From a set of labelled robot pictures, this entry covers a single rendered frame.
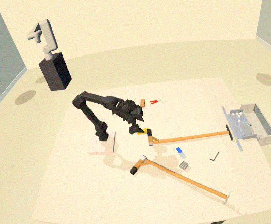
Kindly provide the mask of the long-handled scraper with black blade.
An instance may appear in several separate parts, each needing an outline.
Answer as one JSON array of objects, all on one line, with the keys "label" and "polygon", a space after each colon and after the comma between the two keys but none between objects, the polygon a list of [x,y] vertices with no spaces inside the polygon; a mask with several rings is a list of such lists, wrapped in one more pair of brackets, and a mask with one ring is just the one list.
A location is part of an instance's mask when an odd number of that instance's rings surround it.
[{"label": "long-handled scraper with black blade", "polygon": [[208,133],[208,134],[202,134],[202,135],[192,135],[192,136],[187,136],[187,137],[177,137],[177,138],[162,139],[162,140],[158,140],[157,138],[153,137],[151,129],[147,129],[147,135],[148,135],[149,146],[153,146],[153,144],[159,144],[159,143],[164,143],[164,142],[184,141],[186,139],[196,139],[196,138],[201,138],[201,137],[224,135],[228,133],[230,135],[231,140],[233,141],[233,137],[228,127],[228,124],[226,124],[226,128],[227,128],[227,131],[224,131],[224,132],[215,132],[215,133]]}]

